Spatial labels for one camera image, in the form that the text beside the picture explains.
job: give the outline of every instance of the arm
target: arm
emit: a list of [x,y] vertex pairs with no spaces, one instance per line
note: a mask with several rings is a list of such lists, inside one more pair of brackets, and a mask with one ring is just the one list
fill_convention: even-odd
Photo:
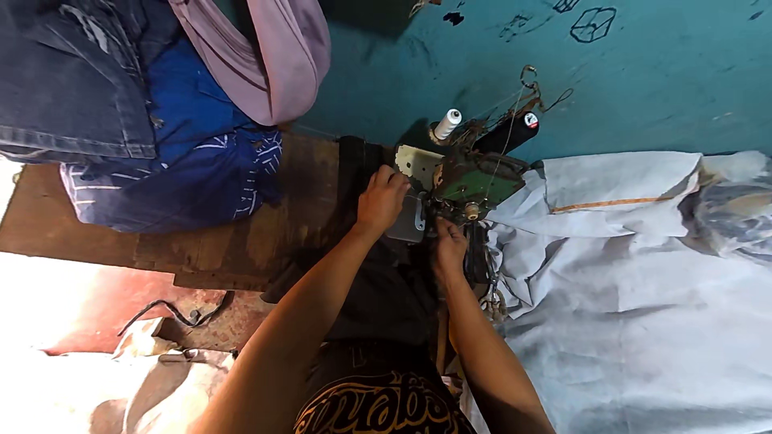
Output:
[[466,282],[466,238],[444,219],[438,219],[437,229],[435,273],[446,292],[451,342],[490,432],[554,432],[523,366],[485,318]]
[[396,220],[409,187],[407,178],[388,166],[371,177],[359,198],[357,223],[260,324],[193,432],[292,431],[313,358],[364,257]]

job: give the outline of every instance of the thread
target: thread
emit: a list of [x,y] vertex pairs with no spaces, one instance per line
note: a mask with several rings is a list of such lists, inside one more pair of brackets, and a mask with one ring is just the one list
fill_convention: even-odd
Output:
[[460,123],[461,112],[457,109],[448,110],[448,113],[440,120],[437,128],[435,128],[435,136],[439,140],[445,140]]

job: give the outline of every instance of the pink fabric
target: pink fabric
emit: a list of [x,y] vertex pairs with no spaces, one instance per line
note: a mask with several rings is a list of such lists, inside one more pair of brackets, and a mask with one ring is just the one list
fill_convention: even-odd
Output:
[[330,68],[330,30],[317,0],[248,0],[252,47],[212,0],[169,0],[220,87],[258,124],[306,113]]

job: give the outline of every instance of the wooden table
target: wooden table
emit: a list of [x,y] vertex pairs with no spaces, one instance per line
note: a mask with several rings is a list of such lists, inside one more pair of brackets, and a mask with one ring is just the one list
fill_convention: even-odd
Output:
[[287,133],[280,205],[214,228],[138,235],[79,222],[58,165],[28,165],[0,223],[0,251],[174,273],[181,287],[264,290],[294,252],[327,241],[337,174],[337,143]]

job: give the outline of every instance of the person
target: person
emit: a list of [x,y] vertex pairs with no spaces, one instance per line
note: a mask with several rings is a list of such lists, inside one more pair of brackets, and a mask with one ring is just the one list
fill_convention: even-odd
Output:
[[[409,188],[388,166],[370,177],[356,223],[252,335],[193,432],[474,432],[425,345],[382,339],[323,345],[360,265],[396,221]],[[450,340],[490,432],[554,432],[526,372],[466,282],[465,236],[447,220],[436,223],[433,270],[448,304]]]

